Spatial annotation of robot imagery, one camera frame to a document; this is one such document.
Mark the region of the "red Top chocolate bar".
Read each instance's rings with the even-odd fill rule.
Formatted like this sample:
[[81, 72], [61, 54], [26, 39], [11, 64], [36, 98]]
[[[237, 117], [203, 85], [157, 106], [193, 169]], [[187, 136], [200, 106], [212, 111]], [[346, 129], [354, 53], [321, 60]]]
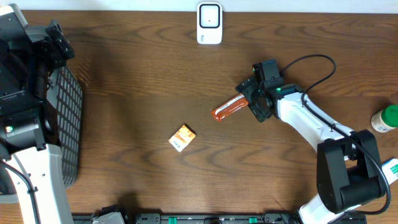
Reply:
[[246, 107], [249, 104], [248, 100], [244, 97], [242, 93], [234, 96], [232, 99], [214, 109], [211, 115], [214, 120], [222, 122], [227, 116], [233, 114], [237, 110]]

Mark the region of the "small orange snack box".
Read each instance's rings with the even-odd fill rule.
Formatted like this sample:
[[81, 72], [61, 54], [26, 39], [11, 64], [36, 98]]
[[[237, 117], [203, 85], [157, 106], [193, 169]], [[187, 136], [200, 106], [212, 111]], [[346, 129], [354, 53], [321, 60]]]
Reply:
[[169, 143], [177, 152], [182, 152], [196, 137], [194, 130], [187, 124], [184, 124], [179, 130], [173, 134]]

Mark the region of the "green lid jar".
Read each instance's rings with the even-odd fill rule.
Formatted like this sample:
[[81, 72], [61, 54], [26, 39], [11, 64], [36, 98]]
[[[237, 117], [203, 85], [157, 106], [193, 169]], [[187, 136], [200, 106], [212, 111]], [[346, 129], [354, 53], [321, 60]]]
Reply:
[[397, 105], [390, 105], [372, 116], [371, 125], [377, 132], [387, 133], [398, 127], [397, 119]]

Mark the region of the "white green carton box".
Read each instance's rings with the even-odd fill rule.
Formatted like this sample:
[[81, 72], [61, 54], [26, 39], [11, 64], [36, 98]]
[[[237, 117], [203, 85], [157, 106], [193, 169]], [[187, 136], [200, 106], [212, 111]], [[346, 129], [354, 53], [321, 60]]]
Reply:
[[393, 158], [383, 163], [382, 171], [386, 176], [388, 184], [391, 185], [398, 179], [398, 159]]

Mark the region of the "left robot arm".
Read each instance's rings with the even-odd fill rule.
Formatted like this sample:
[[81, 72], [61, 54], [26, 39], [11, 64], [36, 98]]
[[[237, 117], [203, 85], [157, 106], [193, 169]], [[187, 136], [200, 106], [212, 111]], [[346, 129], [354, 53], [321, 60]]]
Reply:
[[72, 223], [62, 174], [51, 76], [75, 56], [55, 21], [30, 27], [16, 4], [1, 8], [1, 202], [25, 223]]

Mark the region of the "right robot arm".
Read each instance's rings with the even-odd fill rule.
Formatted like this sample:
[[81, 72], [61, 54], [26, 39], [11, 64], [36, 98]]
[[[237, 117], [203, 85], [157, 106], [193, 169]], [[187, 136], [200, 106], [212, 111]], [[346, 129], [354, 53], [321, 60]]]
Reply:
[[307, 91], [286, 84], [275, 60], [255, 63], [236, 87], [256, 119], [271, 116], [293, 127], [317, 153], [317, 195], [298, 210], [300, 223], [366, 223], [388, 209], [391, 190], [376, 138], [354, 131], [317, 107]]

